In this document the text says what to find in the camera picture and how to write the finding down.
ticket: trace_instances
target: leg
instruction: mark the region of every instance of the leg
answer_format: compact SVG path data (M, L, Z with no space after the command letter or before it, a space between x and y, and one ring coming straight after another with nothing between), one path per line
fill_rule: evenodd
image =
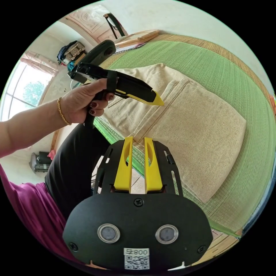
M45 177L46 187L65 219L91 196L91 176L109 147L96 129L79 124L64 140Z

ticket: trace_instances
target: woven mat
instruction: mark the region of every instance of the woven mat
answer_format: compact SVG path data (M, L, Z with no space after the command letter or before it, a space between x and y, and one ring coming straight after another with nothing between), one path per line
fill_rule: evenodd
M202 39L195 38L195 37L188 37L185 35L176 35L176 34L175 35L174 34L172 34L172 35L171 34L162 34L162 35L159 35L156 38L152 39L150 42L154 42L154 41L184 42L184 43L188 43L191 45L195 45L198 47L208 49L208 50L210 50L214 53L217 53L220 56L230 60L231 62L236 64L240 69L242 69L258 85L258 87L261 89L261 91L265 95L266 99L268 100L269 105L271 106L271 108L273 108L272 104L269 100L269 93L268 93L266 87L264 86L264 84L257 77L257 75L243 61L241 61L238 57L236 57L234 54L232 54L225 48L222 48L221 46L219 46L213 42L209 42L209 41L202 40ZM105 62L102 63L101 67L108 68L115 61L117 61L120 57L122 57L125 54L126 54L126 52L111 56Z
M117 69L156 63L164 63L199 82L247 120L240 154L212 199L203 204L183 190L185 197L203 209L213 229L234 235L256 209L271 176L276 125L269 101L253 79L235 63L214 51L188 43L150 42L140 49L115 55L101 66ZM112 143L122 139L101 120L96 122L96 127ZM141 152L135 152L134 159L143 166Z

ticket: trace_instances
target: beige towel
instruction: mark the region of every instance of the beige towel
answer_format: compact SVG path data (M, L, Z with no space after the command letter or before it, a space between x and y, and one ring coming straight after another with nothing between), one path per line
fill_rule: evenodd
M117 71L148 83L164 106L117 98L106 109L104 120L122 136L133 136L141 151L144 137L165 144L176 161L182 186L206 203L236 161L245 119L227 102L164 64Z

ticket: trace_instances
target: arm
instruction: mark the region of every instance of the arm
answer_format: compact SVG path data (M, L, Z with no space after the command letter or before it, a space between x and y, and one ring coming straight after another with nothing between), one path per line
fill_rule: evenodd
M27 148L64 126L66 123L59 115L57 100L20 112L0 122L0 158Z
M69 123L83 123L87 106L95 94L106 89L106 79L97 80L68 92L60 101L63 116ZM90 105L93 116L103 115L108 100L114 95L108 93L106 99L94 100ZM37 108L23 111L5 122L0 122L0 158L16 150L27 148L48 134L66 126L58 112L58 101L43 104Z

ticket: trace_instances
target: hand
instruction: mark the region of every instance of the hand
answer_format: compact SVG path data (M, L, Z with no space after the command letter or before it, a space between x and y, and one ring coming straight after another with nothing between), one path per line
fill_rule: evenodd
M60 108L69 123L83 123L87 114L87 107L91 115L99 117L103 115L108 101L114 99L113 93L107 93L105 99L95 100L95 95L106 89L106 78L99 79L93 83L74 88L62 97Z

